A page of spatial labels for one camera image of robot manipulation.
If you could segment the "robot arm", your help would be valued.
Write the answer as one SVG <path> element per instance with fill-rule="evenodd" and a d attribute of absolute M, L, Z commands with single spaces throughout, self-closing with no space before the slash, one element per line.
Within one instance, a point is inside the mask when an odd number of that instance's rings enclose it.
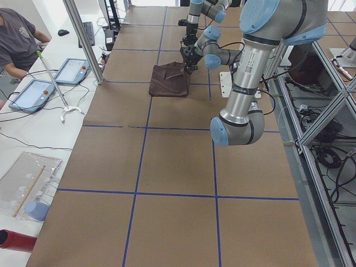
<path fill-rule="evenodd" d="M 258 89 L 271 51 L 280 43 L 303 45 L 322 38 L 327 27 L 327 1 L 247 1 L 239 26 L 243 33 L 240 51 L 225 50 L 217 41 L 220 30 L 210 25 L 196 37 L 202 14 L 220 23 L 231 1 L 190 1 L 185 44 L 194 56 L 204 59 L 207 69 L 221 65 L 237 69 L 226 107 L 210 122 L 211 137 L 217 145 L 249 145 L 261 138 L 265 121 L 254 95 Z"/>
<path fill-rule="evenodd" d="M 182 38 L 184 45 L 193 45 L 197 41 L 196 34 L 201 14 L 217 23 L 221 23 L 226 16 L 226 10 L 231 4 L 232 0 L 220 0 L 216 3 L 203 0 L 190 1 L 186 19 L 181 19 L 178 22 L 179 26 L 186 27 L 186 35 Z"/>

